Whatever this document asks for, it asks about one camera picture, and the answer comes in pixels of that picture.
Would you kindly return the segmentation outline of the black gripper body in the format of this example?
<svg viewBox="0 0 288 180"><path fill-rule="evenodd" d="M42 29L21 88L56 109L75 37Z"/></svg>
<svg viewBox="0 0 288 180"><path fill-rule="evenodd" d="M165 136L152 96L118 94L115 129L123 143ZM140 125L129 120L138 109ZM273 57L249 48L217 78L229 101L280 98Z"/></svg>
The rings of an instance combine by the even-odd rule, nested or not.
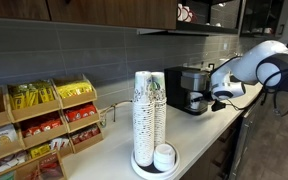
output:
<svg viewBox="0 0 288 180"><path fill-rule="evenodd" d="M204 93L203 99L207 102L212 102L213 101L212 93L211 92Z"/></svg>

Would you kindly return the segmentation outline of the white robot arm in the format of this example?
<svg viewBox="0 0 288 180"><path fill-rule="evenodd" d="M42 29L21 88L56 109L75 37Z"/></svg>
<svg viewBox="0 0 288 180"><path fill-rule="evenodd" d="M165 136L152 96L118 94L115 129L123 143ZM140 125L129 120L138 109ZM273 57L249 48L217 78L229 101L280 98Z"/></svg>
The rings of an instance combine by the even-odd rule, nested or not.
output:
<svg viewBox="0 0 288 180"><path fill-rule="evenodd" d="M288 92L288 47L276 40L264 41L242 56L225 61L210 73L207 101L243 96L245 85L261 83L265 89Z"/></svg>

